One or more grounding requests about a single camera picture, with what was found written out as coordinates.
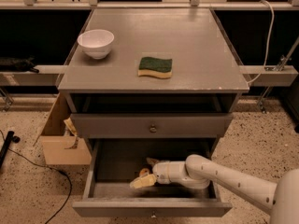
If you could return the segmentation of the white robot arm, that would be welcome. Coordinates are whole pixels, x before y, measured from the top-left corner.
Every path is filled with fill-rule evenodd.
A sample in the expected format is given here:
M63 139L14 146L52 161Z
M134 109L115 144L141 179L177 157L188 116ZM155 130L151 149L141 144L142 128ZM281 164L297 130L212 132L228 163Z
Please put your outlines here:
M130 183L131 189L155 183L180 184L189 189L204 189L211 181L230 190L270 216L269 224L299 224L299 170L287 172L277 183L241 173L200 155L185 161L159 161L147 158L151 171L142 171Z

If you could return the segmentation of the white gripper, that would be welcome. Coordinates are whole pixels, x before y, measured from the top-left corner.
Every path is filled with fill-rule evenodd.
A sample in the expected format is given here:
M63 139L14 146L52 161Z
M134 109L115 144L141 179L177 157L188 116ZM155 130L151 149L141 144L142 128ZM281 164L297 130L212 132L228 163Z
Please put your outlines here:
M145 174L136 179L134 179L130 183L131 189L140 189L145 187L153 186L156 181L159 184L169 184L169 161L160 161L153 158L146 158L147 163L150 166L153 166L152 172L153 174Z

